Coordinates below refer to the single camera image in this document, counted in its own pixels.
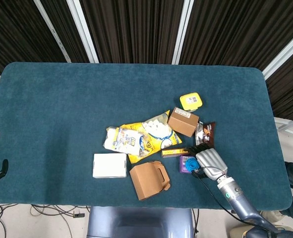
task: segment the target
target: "purple package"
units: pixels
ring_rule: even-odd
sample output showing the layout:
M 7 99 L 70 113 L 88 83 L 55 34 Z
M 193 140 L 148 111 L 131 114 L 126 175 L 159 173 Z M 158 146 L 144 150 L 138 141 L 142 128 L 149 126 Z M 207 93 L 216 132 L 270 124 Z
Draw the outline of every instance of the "purple package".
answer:
M 185 163 L 188 159 L 190 158 L 195 158 L 195 157 L 192 157 L 192 156 L 184 156 L 184 155 L 181 155 L 180 158 L 179 158 L 179 172 L 181 173 L 185 173 L 185 174 L 191 174 L 190 171 L 188 171 L 188 169 L 186 169 L 185 167 Z

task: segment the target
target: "dark brown package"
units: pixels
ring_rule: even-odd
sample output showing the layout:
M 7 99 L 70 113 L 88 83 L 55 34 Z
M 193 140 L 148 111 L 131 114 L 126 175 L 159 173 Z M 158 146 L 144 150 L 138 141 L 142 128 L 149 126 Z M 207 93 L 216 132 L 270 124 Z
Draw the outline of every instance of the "dark brown package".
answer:
M 214 144 L 214 129 L 215 122 L 203 124 L 201 121 L 198 123 L 196 128 L 196 145 L 206 143 L 210 147 L 215 147 Z
M 163 190 L 168 190 L 170 178 L 159 161 L 136 165 L 130 170 L 138 200 L 143 200 Z
M 174 108 L 168 125 L 183 135 L 191 137 L 196 130 L 199 116 L 186 112 L 180 108 Z

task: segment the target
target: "green felt surface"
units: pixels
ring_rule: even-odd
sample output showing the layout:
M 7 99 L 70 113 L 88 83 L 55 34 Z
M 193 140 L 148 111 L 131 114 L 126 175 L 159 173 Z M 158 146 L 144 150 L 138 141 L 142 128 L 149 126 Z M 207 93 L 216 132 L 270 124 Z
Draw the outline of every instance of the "green felt surface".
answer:
M 12 63 L 0 80 L 0 203 L 218 208 L 178 158 L 156 153 L 171 178 L 168 191 L 138 201 L 126 178 L 92 178 L 93 154 L 106 127 L 145 121 L 198 92 L 194 114 L 215 121 L 215 148 L 228 174 L 257 209 L 292 201 L 266 84 L 255 68 L 158 64 Z M 185 147 L 193 138 L 180 136 Z M 216 182 L 206 179 L 222 204 Z

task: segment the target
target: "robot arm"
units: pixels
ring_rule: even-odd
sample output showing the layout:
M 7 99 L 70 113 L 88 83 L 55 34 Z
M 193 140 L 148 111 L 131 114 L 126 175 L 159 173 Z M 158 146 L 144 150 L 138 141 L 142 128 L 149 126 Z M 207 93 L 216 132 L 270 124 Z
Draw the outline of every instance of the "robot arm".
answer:
M 206 176 L 218 183 L 218 189 L 224 195 L 228 203 L 232 206 L 239 218 L 243 221 L 253 223 L 260 227 L 255 227 L 247 232 L 247 238 L 265 238 L 268 237 L 268 230 L 277 237 L 293 237 L 293 232 L 280 232 L 269 221 L 263 218 L 255 207 L 245 197 L 242 189 L 236 181 L 227 176 L 228 167 L 222 160 L 217 151 L 209 148 L 205 144 L 188 148 L 188 151 L 197 158 L 200 167 Z

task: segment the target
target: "brown cardboard box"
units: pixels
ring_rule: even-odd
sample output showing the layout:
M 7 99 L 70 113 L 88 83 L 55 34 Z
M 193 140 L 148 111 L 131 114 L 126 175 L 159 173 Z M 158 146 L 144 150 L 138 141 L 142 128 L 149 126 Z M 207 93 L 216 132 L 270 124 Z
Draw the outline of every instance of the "brown cardboard box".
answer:
M 165 167 L 159 161 L 136 165 L 131 169 L 130 174 L 138 200 L 143 200 L 171 187 Z
M 168 125 L 174 130 L 183 135 L 191 137 L 196 130 L 199 116 L 186 112 L 180 108 L 174 108 L 171 114 Z

